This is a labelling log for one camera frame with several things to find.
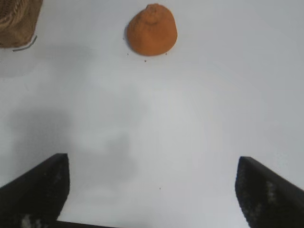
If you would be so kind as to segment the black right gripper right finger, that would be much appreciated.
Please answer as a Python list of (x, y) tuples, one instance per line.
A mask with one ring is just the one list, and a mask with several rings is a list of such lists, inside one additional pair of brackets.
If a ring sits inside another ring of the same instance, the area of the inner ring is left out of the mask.
[(235, 193), (251, 228), (304, 226), (304, 191), (251, 157), (239, 158)]

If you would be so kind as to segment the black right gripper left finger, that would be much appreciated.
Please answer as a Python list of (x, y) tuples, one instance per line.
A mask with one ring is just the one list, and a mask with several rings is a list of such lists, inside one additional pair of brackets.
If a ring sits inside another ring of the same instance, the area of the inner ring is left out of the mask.
[(0, 189), (2, 228), (52, 228), (70, 190), (69, 160), (57, 153)]

